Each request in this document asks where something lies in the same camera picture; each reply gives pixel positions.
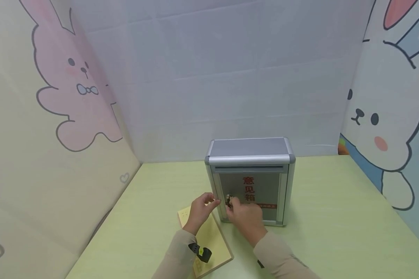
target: bow tie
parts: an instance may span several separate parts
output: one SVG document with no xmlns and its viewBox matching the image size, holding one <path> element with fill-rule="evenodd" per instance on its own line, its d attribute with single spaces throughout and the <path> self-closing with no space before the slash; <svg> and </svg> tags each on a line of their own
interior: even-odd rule
<svg viewBox="0 0 419 279">
<path fill-rule="evenodd" d="M 76 85 L 76 88 L 78 89 L 78 92 L 81 95 L 85 95 L 87 93 L 93 93 L 95 95 L 98 95 L 98 89 L 96 88 L 96 86 L 85 87 L 82 84 L 78 83 L 78 85 Z"/>
</svg>

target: rabbit nose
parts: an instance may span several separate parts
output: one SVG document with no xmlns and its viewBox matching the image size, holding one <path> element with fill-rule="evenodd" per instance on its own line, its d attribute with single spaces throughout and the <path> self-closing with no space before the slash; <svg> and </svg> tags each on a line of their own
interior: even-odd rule
<svg viewBox="0 0 419 279">
<path fill-rule="evenodd" d="M 358 117 L 364 117 L 365 116 L 365 113 L 359 108 L 356 109 L 355 112 L 356 112 Z"/>
</svg>

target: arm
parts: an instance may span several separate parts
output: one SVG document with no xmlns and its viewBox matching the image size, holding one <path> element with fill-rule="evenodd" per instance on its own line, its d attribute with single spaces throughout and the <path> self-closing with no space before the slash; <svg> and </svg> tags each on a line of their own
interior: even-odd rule
<svg viewBox="0 0 419 279">
<path fill-rule="evenodd" d="M 238 198 L 226 207 L 227 215 L 239 232 L 254 247 L 254 254 L 276 279 L 319 279 L 293 255 L 290 247 L 277 235 L 267 232 L 262 223 L 262 209 L 253 203 L 242 205 Z"/>
<path fill-rule="evenodd" d="M 196 237 L 179 230 L 172 238 L 171 244 L 152 279 L 183 279 L 188 278 L 196 254 L 189 249 L 188 244 L 195 243 Z"/>
<path fill-rule="evenodd" d="M 274 233 L 267 232 L 253 252 L 276 279 L 319 279 Z"/>
<path fill-rule="evenodd" d="M 211 193 L 204 193 L 192 202 L 188 221 L 183 229 L 175 233 L 163 261 L 152 279 L 184 279 L 188 277 L 196 258 L 196 254 L 189 249 L 188 245 L 197 242 L 197 232 L 219 204 L 220 200 L 214 200 Z"/>
</svg>

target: black wristband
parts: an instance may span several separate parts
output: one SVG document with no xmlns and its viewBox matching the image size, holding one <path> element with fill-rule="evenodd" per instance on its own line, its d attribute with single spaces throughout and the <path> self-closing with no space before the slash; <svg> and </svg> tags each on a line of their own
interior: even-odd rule
<svg viewBox="0 0 419 279">
<path fill-rule="evenodd" d="M 207 247 L 201 248 L 197 243 L 191 243 L 188 247 L 202 262 L 209 262 L 210 257 L 213 254 L 210 249 Z"/>
</svg>

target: pink cheek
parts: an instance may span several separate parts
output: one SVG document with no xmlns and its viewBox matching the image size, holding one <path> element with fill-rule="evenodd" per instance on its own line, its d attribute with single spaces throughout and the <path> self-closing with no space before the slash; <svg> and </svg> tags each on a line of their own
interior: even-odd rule
<svg viewBox="0 0 419 279">
<path fill-rule="evenodd" d="M 67 74 L 69 74 L 71 76 L 76 76 L 76 70 L 73 67 L 65 68 L 65 71 L 66 71 Z"/>
<path fill-rule="evenodd" d="M 374 143 L 376 144 L 377 148 L 382 150 L 383 152 L 388 150 L 388 144 L 386 143 L 386 141 L 383 138 L 375 137 L 374 138 Z"/>
</svg>

